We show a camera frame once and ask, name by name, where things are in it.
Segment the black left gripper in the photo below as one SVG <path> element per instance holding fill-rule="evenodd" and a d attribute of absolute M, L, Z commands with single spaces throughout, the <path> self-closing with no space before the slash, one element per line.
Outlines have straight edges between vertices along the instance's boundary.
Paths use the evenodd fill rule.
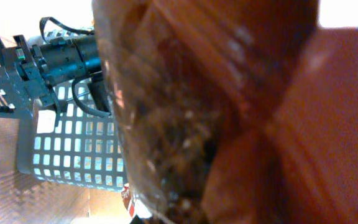
<path fill-rule="evenodd" d="M 75 104 L 88 114 L 109 114 L 101 74 L 101 61 L 94 36 L 77 39 L 58 37 L 43 45 L 30 46 L 24 36 L 14 37 L 15 47 L 2 50 L 4 68 L 13 87 L 14 109 L 33 113 L 34 101 L 57 114 Z M 75 92 L 79 82 L 89 79 L 88 89 L 95 107 L 82 103 Z"/>

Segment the red Top chocolate bar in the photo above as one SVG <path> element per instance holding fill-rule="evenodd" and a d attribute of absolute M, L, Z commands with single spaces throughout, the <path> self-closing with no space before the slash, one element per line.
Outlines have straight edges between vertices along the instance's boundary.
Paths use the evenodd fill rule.
<path fill-rule="evenodd" d="M 358 223 L 358 27 L 318 1 L 93 1 L 151 223 Z"/>

